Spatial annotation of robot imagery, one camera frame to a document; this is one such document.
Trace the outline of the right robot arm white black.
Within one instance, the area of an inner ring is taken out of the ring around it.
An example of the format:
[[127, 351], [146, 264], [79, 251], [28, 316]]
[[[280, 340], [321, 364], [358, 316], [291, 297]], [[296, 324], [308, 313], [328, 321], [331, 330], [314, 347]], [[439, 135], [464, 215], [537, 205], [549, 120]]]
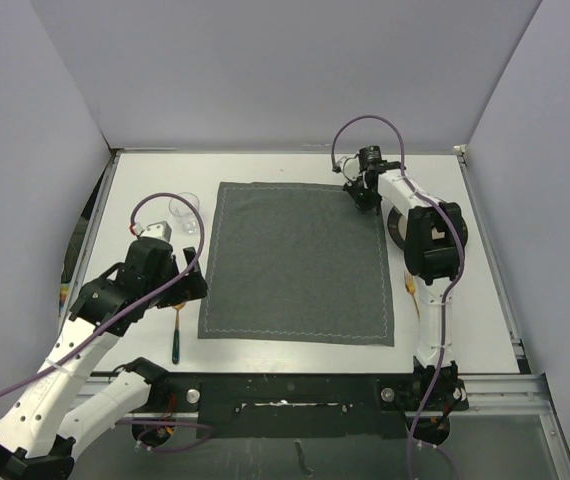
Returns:
[[387, 217], [390, 238], [400, 248], [405, 280], [419, 319], [417, 362], [424, 368], [445, 367], [454, 361], [448, 323], [452, 317], [453, 286], [460, 280], [466, 223], [461, 207], [421, 189], [399, 161], [383, 158], [378, 146], [359, 150], [357, 173], [346, 178], [343, 190], [363, 211]]

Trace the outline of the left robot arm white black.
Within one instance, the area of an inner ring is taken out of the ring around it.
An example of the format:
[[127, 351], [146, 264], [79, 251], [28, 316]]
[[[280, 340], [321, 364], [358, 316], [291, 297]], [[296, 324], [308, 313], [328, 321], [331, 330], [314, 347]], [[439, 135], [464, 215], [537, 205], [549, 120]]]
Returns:
[[142, 357], [127, 362], [79, 407], [71, 403], [99, 361], [148, 310], [206, 296], [201, 248], [183, 254], [185, 270], [168, 241], [141, 236], [123, 261], [82, 286], [49, 355], [33, 377], [17, 384], [22, 394], [0, 419], [0, 478], [66, 479], [80, 454], [124, 415], [165, 405], [169, 373]]

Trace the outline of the dark rimmed dinner plate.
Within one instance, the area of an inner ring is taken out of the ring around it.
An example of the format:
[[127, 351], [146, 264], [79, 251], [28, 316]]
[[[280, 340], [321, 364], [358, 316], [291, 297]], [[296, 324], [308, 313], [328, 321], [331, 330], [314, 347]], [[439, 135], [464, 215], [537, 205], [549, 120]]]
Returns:
[[[396, 207], [393, 207], [387, 217], [387, 230], [391, 240], [400, 250], [405, 248], [406, 228], [406, 218]], [[462, 219], [461, 241], [462, 245], [466, 247], [468, 243], [468, 226], [465, 219]]]

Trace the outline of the grey cloth placemat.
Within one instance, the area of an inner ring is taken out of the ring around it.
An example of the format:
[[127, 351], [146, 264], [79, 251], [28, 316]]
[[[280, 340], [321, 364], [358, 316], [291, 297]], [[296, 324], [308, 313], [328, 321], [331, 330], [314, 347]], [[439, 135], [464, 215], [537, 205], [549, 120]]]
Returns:
[[394, 343], [384, 222], [338, 186], [220, 185], [202, 339]]

